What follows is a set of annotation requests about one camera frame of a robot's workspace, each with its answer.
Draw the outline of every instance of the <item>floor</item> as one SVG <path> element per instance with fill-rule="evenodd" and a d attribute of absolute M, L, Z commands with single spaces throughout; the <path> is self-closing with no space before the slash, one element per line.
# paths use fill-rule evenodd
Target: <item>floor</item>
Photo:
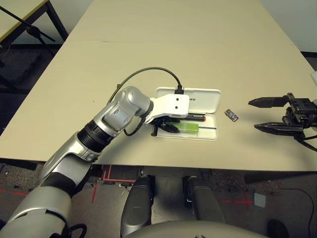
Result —
<path fill-rule="evenodd" d="M 26 54 L 32 62 L 25 62 Z M 307 58 L 317 70 L 317 59 Z M 19 61 L 19 70 L 0 68 L 0 74 L 11 77 L 19 87 L 32 87 L 43 73 L 51 57 L 45 50 L 11 49 L 4 57 L 6 67 Z M 10 121 L 20 104 L 23 95 L 0 95 L 0 134 Z M 38 184 L 41 166 L 35 171 L 0 164 L 0 219 L 7 221 L 22 199 Z M 290 237 L 308 237 L 308 222 L 312 212 L 309 197 L 298 190 L 281 188 L 299 188 L 306 191 L 313 201 L 317 201 L 317 175 L 298 176 L 252 185 L 243 184 L 243 171 L 201 170 L 184 168 L 145 167 L 144 174 L 156 176 L 156 196 L 152 207 L 152 223 L 194 219 L 192 211 L 184 207 L 182 177 L 199 175 L 208 179 L 220 202 L 229 224 L 239 226 L 259 234 L 266 235 L 269 219 L 279 219 L 287 227 Z M 96 196 L 93 184 L 86 184 L 84 189 L 72 198 L 71 223 L 85 223 L 88 227 L 87 238 L 120 237 L 120 217 L 128 196 L 129 187 L 98 183 Z M 265 195 L 265 208 L 241 201 L 254 201 L 254 194 Z M 311 237 L 317 237 L 317 213 L 311 222 Z"/>

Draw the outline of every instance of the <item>small electronic component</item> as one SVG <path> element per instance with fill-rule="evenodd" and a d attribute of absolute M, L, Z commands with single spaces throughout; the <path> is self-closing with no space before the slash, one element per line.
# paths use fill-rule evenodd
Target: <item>small electronic component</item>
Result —
<path fill-rule="evenodd" d="M 238 116 L 230 109 L 226 110 L 225 112 L 225 115 L 227 117 L 229 117 L 233 122 L 235 122 L 238 118 Z"/>

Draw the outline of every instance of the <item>tripod leg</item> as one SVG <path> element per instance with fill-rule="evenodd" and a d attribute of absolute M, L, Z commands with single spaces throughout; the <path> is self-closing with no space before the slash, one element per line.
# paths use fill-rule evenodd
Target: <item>tripod leg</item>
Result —
<path fill-rule="evenodd" d="M 45 49 L 54 57 L 55 54 L 50 50 L 50 48 L 47 46 L 47 44 L 43 41 L 43 39 L 39 36 L 38 37 L 39 41 L 42 43 L 42 45 L 45 46 Z"/>

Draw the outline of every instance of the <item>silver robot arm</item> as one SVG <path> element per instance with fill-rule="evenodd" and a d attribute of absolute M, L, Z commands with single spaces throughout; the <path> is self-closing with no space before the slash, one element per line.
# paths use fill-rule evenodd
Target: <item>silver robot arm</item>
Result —
<path fill-rule="evenodd" d="M 49 238 L 69 230 L 71 197 L 89 177 L 91 163 L 131 122 L 145 117 L 153 102 L 135 87 L 126 87 L 85 127 L 71 136 L 45 163 L 41 183 L 20 203 L 0 238 Z"/>

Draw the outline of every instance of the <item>marker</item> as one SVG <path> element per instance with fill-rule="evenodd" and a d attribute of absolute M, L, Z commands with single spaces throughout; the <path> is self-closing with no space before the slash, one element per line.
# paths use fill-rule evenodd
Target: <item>marker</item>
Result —
<path fill-rule="evenodd" d="M 206 117 L 203 115 L 188 115 L 185 118 L 180 118 L 181 120 L 193 120 L 193 121 L 206 121 Z"/>

